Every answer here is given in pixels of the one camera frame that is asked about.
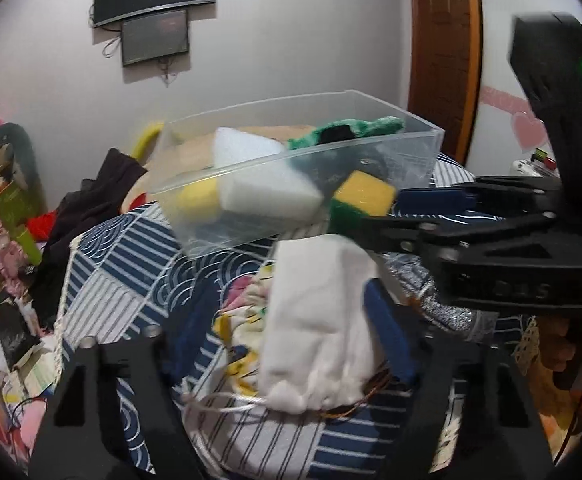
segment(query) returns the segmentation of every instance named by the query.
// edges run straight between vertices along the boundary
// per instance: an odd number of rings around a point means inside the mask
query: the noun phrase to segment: bolt
[[[162,334],[162,327],[160,325],[149,325],[142,329],[144,337],[157,337]]]
[[[457,249],[440,249],[439,253],[437,253],[437,256],[441,260],[446,260],[447,262],[456,262],[460,259],[460,253]]]
[[[98,340],[93,335],[87,335],[80,339],[80,348],[84,348],[85,350],[93,348],[97,344]]]
[[[420,229],[423,231],[435,231],[437,229],[437,224],[433,224],[431,222],[424,222],[420,224]]]
[[[407,240],[403,240],[400,242],[400,247],[403,251],[407,251],[407,253],[413,252],[413,244]]]

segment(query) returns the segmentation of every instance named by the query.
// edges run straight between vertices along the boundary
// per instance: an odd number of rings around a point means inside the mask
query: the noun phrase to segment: blue and white tablecloth
[[[440,155],[432,185],[450,186],[472,175]],[[467,212],[446,217],[470,223],[493,216]],[[301,230],[295,237],[319,234]],[[275,240],[266,238],[190,260],[162,214],[151,203],[100,224],[72,243],[58,313],[64,365],[82,337],[95,335],[102,343],[137,336],[149,324],[167,326],[171,313],[190,308],[204,298],[205,308],[217,311],[232,280],[254,274],[272,254]],[[512,344],[522,335],[519,318],[498,321]],[[186,383],[198,397],[231,391],[224,369],[226,352],[206,331]],[[448,422],[458,421],[461,383],[450,399]],[[121,411],[132,459],[151,470],[151,459],[131,402],[129,384],[119,380]],[[373,475],[400,433],[411,392],[392,382],[348,418],[328,420],[313,413],[292,416],[257,407],[248,412],[211,413],[183,409],[183,423],[210,474],[216,478],[331,479]],[[213,406],[232,406],[217,399]]]

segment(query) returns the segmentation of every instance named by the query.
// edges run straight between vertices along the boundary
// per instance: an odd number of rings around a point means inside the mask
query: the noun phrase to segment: brown door
[[[465,162],[477,104],[480,0],[412,0],[408,110],[445,129],[442,151]]]

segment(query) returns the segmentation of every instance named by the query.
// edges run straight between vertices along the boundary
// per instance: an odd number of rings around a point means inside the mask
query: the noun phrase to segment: transparent plastic bin
[[[163,161],[184,143],[217,128],[310,124],[343,119],[405,121],[397,134],[344,140],[226,166],[204,168],[203,156]],[[190,257],[203,256],[327,219],[333,192],[354,170],[378,176],[397,190],[428,186],[444,131],[394,105],[354,90],[270,99],[197,114],[165,125],[149,172],[160,202]]]

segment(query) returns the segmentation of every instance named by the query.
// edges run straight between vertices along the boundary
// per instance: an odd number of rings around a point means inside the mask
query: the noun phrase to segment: pink bunny toy
[[[24,283],[18,278],[20,267],[26,264],[26,255],[20,244],[11,240],[0,220],[0,272],[4,277],[7,292],[20,298],[26,292]]]

